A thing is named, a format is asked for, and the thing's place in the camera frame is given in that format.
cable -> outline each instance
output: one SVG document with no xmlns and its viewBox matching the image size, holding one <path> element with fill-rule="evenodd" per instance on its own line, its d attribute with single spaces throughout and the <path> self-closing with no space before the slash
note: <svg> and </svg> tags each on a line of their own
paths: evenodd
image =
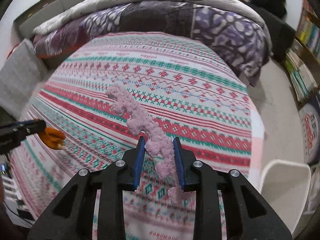
<svg viewBox="0 0 320 240">
<path fill-rule="evenodd" d="M 13 212 L 13 211 L 8 207 L 8 205 L 7 205 L 7 203 L 6 203 L 5 201 L 4 201 L 3 203 L 5 204 L 5 206 L 7 207 L 7 209 L 8 209 L 12 214 L 16 215 L 18 218 L 24 220 L 25 222 L 27 222 L 28 224 L 30 224 L 31 226 L 33 226 L 33 224 L 30 223 L 28 220 L 25 220 L 24 218 L 20 217 L 18 214 L 16 214 L 15 212 Z"/>
</svg>

silver screw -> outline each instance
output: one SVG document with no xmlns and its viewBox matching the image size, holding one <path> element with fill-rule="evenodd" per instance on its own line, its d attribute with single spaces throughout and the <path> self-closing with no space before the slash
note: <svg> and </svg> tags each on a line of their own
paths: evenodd
<svg viewBox="0 0 320 240">
<path fill-rule="evenodd" d="M 88 170 L 87 169 L 81 169 L 81 170 L 79 170 L 79 175 L 80 176 L 85 176 L 85 175 L 87 175 L 88 174 Z"/>
<path fill-rule="evenodd" d="M 230 174 L 231 174 L 231 176 L 233 176 L 233 177 L 238 177 L 238 176 L 240 175 L 240 172 L 237 171 L 237 170 L 232 170 L 232 171 L 230 172 Z"/>
<path fill-rule="evenodd" d="M 123 160 L 116 161 L 116 166 L 122 167 L 124 165 L 125 165 L 125 161 L 123 161 Z"/>
<path fill-rule="evenodd" d="M 202 167 L 203 163 L 201 161 L 195 161 L 193 162 L 193 166 L 197 167 L 197 168 L 200 168 Z"/>
</svg>

tile floor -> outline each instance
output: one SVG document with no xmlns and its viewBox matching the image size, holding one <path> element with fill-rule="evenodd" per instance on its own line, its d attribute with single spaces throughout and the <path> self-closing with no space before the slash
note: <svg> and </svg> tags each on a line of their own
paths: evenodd
<svg viewBox="0 0 320 240">
<path fill-rule="evenodd" d="M 249 96 L 255 104 L 266 129 L 262 167 L 273 159 L 303 163 L 303 144 L 295 92 L 279 63 L 270 60 L 262 68 L 260 81 L 251 87 Z"/>
</svg>

orange object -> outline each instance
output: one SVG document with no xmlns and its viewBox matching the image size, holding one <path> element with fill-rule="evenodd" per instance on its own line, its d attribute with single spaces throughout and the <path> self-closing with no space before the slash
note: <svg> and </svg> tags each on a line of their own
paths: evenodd
<svg viewBox="0 0 320 240">
<path fill-rule="evenodd" d="M 40 139 L 53 150 L 62 150 L 64 146 L 64 139 L 66 136 L 63 132 L 52 127 L 47 127 L 43 132 L 38 133 Z"/>
</svg>

pink fluffy strip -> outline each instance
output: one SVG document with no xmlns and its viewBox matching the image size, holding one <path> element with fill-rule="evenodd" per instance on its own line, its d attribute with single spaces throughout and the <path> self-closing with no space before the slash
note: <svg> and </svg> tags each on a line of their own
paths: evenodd
<svg viewBox="0 0 320 240">
<path fill-rule="evenodd" d="M 127 120 L 127 127 L 130 132 L 137 136 L 141 131 L 148 135 L 148 141 L 145 145 L 146 152 L 152 157 L 160 154 L 164 162 L 158 162 L 155 166 L 156 172 L 160 179 L 165 179 L 172 175 L 175 187 L 168 190 L 168 196 L 175 204 L 180 200 L 189 198 L 188 194 L 184 194 L 179 182 L 174 162 L 173 142 L 166 136 L 162 129 L 149 116 L 148 111 L 134 100 L 134 97 L 124 88 L 118 85 L 108 87 L 106 95 L 109 98 L 116 99 L 112 109 L 115 114 L 122 116 L 125 111 L 131 114 L 131 118 Z"/>
</svg>

